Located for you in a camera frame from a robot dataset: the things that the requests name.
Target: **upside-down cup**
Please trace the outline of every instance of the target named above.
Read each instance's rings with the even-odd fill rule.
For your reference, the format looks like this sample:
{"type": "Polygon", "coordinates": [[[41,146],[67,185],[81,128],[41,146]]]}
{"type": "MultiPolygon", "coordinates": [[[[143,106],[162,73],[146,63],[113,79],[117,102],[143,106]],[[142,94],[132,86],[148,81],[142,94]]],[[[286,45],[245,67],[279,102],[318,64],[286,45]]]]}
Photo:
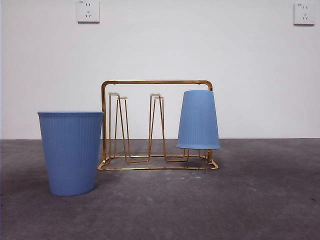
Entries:
{"type": "Polygon", "coordinates": [[[178,142],[183,149],[219,149],[214,93],[209,90],[184,92],[178,142]]]}

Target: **drying rack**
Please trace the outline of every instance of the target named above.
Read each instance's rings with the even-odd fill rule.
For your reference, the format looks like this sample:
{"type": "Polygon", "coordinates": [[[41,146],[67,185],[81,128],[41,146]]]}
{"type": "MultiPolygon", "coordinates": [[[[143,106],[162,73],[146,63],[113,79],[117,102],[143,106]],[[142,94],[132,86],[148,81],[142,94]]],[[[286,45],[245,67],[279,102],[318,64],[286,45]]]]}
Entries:
{"type": "MultiPolygon", "coordinates": [[[[107,115],[111,116],[111,95],[109,94],[109,114],[107,114],[106,110],[106,87],[108,85],[129,85],[129,84],[164,84],[164,85],[207,85],[208,90],[212,91],[213,86],[211,82],[207,80],[107,80],[101,85],[101,103],[102,103],[102,111],[103,111],[103,120],[102,120],[102,161],[98,165],[98,170],[105,170],[105,171],[112,171],[112,170],[216,170],[219,168],[218,164],[213,159],[213,150],[212,149],[205,149],[204,154],[201,155],[200,149],[198,150],[197,155],[189,155],[189,149],[185,149],[183,154],[174,154],[174,155],[166,155],[166,147],[163,144],[163,152],[164,154],[147,154],[142,155],[130,155],[126,153],[126,148],[124,147],[124,155],[112,155],[111,154],[111,118],[109,119],[109,135],[107,136],[107,115]],[[108,139],[108,156],[107,156],[107,139],[108,139]],[[148,164],[151,158],[164,158],[166,166],[146,166],[146,167],[110,167],[112,162],[119,158],[125,158],[125,162],[128,165],[132,165],[135,163],[144,163],[148,164]],[[201,160],[204,160],[205,164],[210,166],[206,167],[192,167],[192,166],[168,166],[171,162],[187,162],[190,157],[198,157],[201,160]],[[145,160],[141,161],[134,161],[128,159],[134,158],[143,158],[145,160]]],[[[121,97],[118,97],[117,104],[119,103],[120,114],[122,115],[121,110],[121,97]]],[[[130,144],[129,135],[127,137],[128,146],[130,144]]],[[[125,137],[123,135],[123,144],[125,146],[125,137]]]]}

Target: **blue cup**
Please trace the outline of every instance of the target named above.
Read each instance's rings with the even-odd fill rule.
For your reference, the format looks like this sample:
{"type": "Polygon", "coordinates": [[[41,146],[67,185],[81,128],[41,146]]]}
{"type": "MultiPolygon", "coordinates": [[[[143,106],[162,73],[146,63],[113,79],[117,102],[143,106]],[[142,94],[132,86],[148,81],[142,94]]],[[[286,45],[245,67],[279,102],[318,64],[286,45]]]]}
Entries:
{"type": "Polygon", "coordinates": [[[50,192],[87,193],[95,187],[102,111],[38,112],[50,192]]]}
{"type": "Polygon", "coordinates": [[[183,95],[176,145],[183,149],[219,149],[214,93],[190,90],[183,95]]]}

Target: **metal wire frame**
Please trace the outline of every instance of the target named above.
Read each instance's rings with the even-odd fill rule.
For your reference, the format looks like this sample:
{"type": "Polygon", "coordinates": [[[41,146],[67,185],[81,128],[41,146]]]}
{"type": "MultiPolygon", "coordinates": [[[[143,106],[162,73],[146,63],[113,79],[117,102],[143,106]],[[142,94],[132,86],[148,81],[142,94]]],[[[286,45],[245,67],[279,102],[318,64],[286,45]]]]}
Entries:
{"type": "Polygon", "coordinates": [[[164,97],[159,93],[150,94],[150,109],[149,109],[149,138],[148,138],[148,161],[150,161],[151,149],[152,149],[152,136],[154,132],[154,121],[155,121],[155,109],[156,109],[156,100],[159,99],[160,105],[160,118],[161,118],[161,130],[162,130],[162,145],[163,145],[163,156],[167,161],[167,152],[166,152],[166,139],[165,139],[165,109],[164,109],[164,97]],[[153,109],[152,109],[152,98],[154,98],[153,109]]]}
{"type": "Polygon", "coordinates": [[[118,126],[118,110],[120,110],[120,120],[121,120],[121,130],[122,130],[122,140],[123,140],[123,151],[124,151],[124,159],[127,164],[132,163],[146,163],[147,160],[128,160],[128,157],[131,157],[131,151],[130,151],[130,138],[129,138],[129,124],[128,124],[128,108],[127,108],[127,99],[126,96],[120,96],[117,92],[109,92],[109,156],[110,159],[116,158],[116,152],[117,152],[117,126],[118,126]],[[111,129],[110,129],[110,123],[111,123],[111,96],[117,96],[116,100],[116,108],[115,108],[115,126],[114,126],[114,148],[113,148],[113,156],[111,155],[111,129]],[[123,123],[123,117],[122,117],[122,107],[121,107],[121,100],[124,100],[124,106],[125,106],[125,121],[126,121],[126,136],[127,136],[127,148],[126,149],[126,143],[125,143],[125,133],[124,133],[124,123],[123,123]]]}
{"type": "MultiPolygon", "coordinates": [[[[125,158],[126,163],[133,163],[134,161],[128,161],[127,158],[127,152],[126,152],[126,146],[125,146],[125,135],[124,135],[124,128],[123,128],[123,120],[122,120],[122,109],[121,109],[121,99],[120,96],[118,96],[118,104],[120,108],[120,118],[121,118],[121,127],[122,127],[122,139],[123,139],[123,149],[124,149],[124,155],[113,155],[111,156],[111,96],[109,96],[109,156],[107,157],[107,116],[106,116],[106,87],[107,85],[116,85],[116,84],[195,84],[195,85],[207,85],[208,90],[212,91],[213,86],[211,82],[207,80],[107,80],[101,85],[101,103],[102,103],[102,111],[104,113],[103,115],[103,121],[102,121],[102,156],[103,159],[101,163],[98,166],[98,170],[216,170],[219,168],[218,164],[213,160],[213,150],[207,149],[204,151],[204,155],[200,154],[200,150],[198,150],[198,155],[189,155],[190,150],[187,151],[187,159],[186,160],[167,160],[167,162],[186,162],[189,160],[189,157],[199,157],[201,159],[204,159],[206,164],[212,165],[212,167],[177,167],[177,166],[160,166],[160,167],[125,167],[125,168],[110,168],[105,167],[111,163],[111,159],[115,158],[125,158]]],[[[163,102],[161,102],[161,98],[159,97],[159,104],[160,109],[163,110],[163,102]]],[[[128,115],[126,114],[126,121],[127,121],[127,127],[128,127],[128,115]]],[[[164,115],[161,114],[161,122],[162,122],[162,136],[163,136],[163,146],[164,146],[164,152],[166,152],[165,148],[165,138],[164,138],[164,115]]],[[[129,130],[127,129],[127,139],[129,143],[129,130]]],[[[136,161],[136,162],[148,162],[150,157],[163,157],[163,158],[184,158],[186,155],[186,150],[184,150],[183,155],[167,155],[159,154],[159,155],[151,155],[150,152],[148,152],[147,155],[130,155],[130,158],[147,158],[145,161],[136,161]]]]}

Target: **white wall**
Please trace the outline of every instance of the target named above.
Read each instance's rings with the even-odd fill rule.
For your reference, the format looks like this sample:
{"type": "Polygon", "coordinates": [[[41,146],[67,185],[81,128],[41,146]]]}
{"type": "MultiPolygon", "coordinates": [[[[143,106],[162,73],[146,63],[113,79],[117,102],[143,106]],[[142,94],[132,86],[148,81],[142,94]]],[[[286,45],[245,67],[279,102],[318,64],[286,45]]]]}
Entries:
{"type": "MultiPolygon", "coordinates": [[[[320,0],[313,27],[293,26],[293,3],[100,0],[100,24],[77,24],[76,0],[2,0],[1,137],[40,139],[37,111],[100,110],[105,80],[203,79],[221,138],[320,138],[320,0]]],[[[160,91],[176,138],[186,89],[118,87],[131,137],[160,91]]]]}

